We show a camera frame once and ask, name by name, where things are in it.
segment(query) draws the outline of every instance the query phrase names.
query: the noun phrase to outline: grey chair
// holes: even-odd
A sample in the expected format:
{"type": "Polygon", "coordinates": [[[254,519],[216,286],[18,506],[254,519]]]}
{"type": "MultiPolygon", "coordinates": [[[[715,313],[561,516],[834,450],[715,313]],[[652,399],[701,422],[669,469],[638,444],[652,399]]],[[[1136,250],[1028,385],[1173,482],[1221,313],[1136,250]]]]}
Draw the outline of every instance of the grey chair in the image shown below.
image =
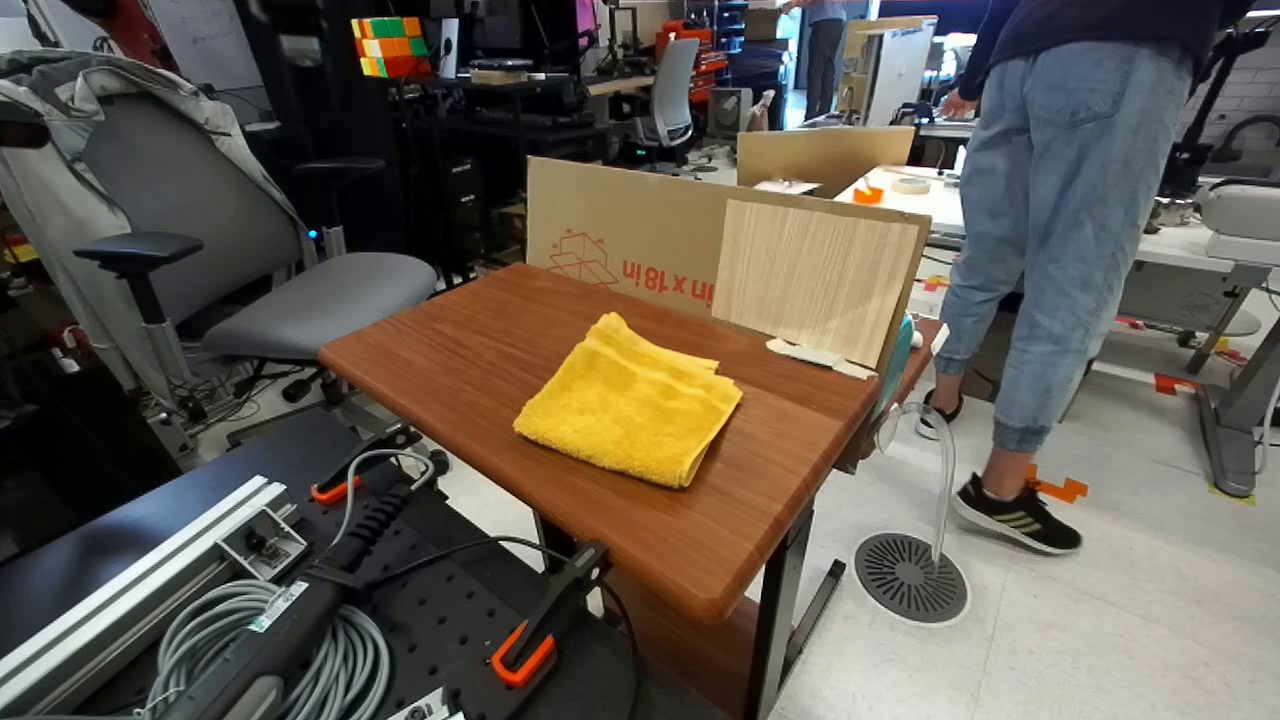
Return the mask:
{"type": "Polygon", "coordinates": [[[642,162],[648,156],[681,156],[692,140],[692,107],[688,107],[688,88],[692,88],[692,66],[698,66],[701,45],[698,40],[673,40],[663,50],[663,59],[658,66],[652,81],[652,114],[638,116],[626,129],[626,140],[642,162]]]}
{"type": "Polygon", "coordinates": [[[40,149],[0,149],[5,204],[96,357],[187,427],[233,407],[265,366],[315,366],[328,340],[438,288],[413,258],[324,258],[233,107],[181,76],[18,51],[0,55],[5,107],[50,129],[40,149]]]}

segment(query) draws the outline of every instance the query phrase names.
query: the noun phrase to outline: person's leg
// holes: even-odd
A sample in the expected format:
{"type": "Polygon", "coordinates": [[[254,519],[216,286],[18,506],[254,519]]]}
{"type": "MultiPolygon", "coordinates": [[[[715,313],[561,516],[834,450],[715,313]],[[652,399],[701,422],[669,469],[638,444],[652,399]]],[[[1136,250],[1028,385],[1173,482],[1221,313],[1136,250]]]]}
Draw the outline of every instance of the person's leg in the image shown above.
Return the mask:
{"type": "Polygon", "coordinates": [[[984,492],[1011,502],[1116,317],[1189,106],[1177,50],[1064,45],[1036,55],[1024,304],[996,395],[984,492]]]}
{"type": "Polygon", "coordinates": [[[949,415],[962,407],[966,367],[984,346],[996,304],[1018,288],[1024,270],[1024,169],[1032,162],[1028,107],[1019,97],[1024,76],[1028,59],[1000,66],[987,76],[982,129],[962,177],[966,250],[944,299],[949,346],[935,357],[935,387],[927,399],[949,415]]]}
{"type": "Polygon", "coordinates": [[[825,116],[834,107],[841,40],[841,22],[809,26],[805,116],[825,116]]]}

